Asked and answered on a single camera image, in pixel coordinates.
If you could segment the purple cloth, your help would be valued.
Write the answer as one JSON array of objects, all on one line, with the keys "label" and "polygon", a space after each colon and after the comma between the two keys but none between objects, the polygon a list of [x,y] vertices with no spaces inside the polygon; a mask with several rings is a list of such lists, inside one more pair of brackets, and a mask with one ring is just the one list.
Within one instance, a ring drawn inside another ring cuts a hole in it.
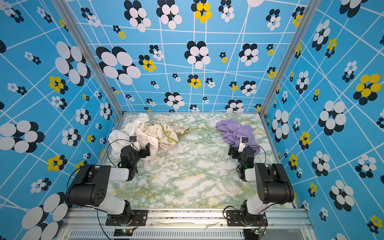
[{"label": "purple cloth", "polygon": [[216,129],[221,132],[223,140],[235,148],[239,148],[241,137],[249,139],[249,146],[251,146],[258,155],[261,151],[258,147],[257,141],[253,136],[253,129],[251,126],[243,126],[235,119],[221,120],[216,123]]}]

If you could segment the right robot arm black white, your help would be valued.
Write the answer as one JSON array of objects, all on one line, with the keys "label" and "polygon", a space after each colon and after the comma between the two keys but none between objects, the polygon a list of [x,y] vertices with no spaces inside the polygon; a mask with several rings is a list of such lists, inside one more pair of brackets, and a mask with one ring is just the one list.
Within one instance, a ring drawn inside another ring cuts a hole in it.
[{"label": "right robot arm black white", "polygon": [[255,163],[255,149],[248,145],[229,147],[228,155],[238,160],[237,172],[243,182],[255,183],[257,195],[245,200],[239,210],[225,210],[229,226],[268,225],[265,211],[274,205],[292,203],[293,186],[282,164]]}]

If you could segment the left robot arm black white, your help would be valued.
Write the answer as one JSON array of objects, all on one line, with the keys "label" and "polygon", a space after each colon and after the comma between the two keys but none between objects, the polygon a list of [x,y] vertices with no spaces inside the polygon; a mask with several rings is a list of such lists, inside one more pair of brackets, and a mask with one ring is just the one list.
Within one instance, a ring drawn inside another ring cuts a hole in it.
[{"label": "left robot arm black white", "polygon": [[148,211],[132,210],[129,201],[108,193],[108,185],[112,182],[132,181],[138,172],[137,164],[140,159],[150,155],[149,144],[139,150],[135,145],[130,144],[121,149],[121,161],[117,167],[82,166],[68,186],[66,202],[78,207],[95,208],[106,213],[106,226],[144,226]]}]

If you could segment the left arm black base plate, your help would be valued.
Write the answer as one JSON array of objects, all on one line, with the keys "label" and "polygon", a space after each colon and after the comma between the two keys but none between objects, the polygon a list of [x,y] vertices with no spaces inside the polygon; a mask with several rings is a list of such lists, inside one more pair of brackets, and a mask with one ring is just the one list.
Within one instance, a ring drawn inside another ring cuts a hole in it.
[{"label": "left arm black base plate", "polygon": [[125,211],[121,215],[107,215],[106,226],[145,226],[148,218],[148,210]]}]

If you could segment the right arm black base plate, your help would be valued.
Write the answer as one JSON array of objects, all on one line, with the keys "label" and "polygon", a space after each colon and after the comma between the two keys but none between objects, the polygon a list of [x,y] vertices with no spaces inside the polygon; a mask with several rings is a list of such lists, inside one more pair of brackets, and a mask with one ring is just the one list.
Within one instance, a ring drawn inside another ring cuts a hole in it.
[{"label": "right arm black base plate", "polygon": [[251,215],[248,213],[241,213],[239,210],[226,210],[224,218],[227,220],[229,227],[266,227],[268,221],[266,215]]}]

